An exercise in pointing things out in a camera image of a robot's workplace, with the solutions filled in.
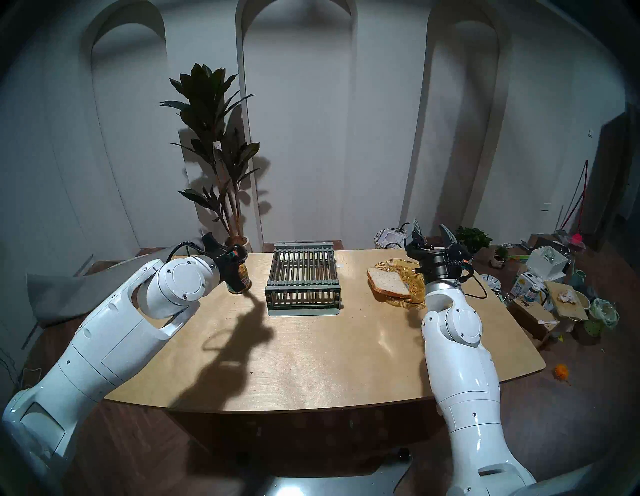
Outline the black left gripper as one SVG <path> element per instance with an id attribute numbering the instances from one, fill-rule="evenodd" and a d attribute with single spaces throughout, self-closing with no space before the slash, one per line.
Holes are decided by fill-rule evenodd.
<path id="1" fill-rule="evenodd" d="M 249 290 L 249 274 L 246 267 L 247 249 L 235 244 L 231 247 L 220 246 L 215 252 L 215 263 L 221 280 L 226 283 L 232 294 L 242 294 Z"/>

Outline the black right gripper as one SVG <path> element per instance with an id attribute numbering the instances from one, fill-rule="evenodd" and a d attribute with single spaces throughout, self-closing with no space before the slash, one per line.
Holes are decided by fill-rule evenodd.
<path id="1" fill-rule="evenodd" d="M 419 264 L 413 272 L 422 275 L 426 284 L 445 280 L 465 283 L 475 274 L 471 254 L 444 224 L 440 224 L 440 233 L 444 248 L 427 248 L 419 222 L 413 220 L 406 246 L 408 257 Z"/>

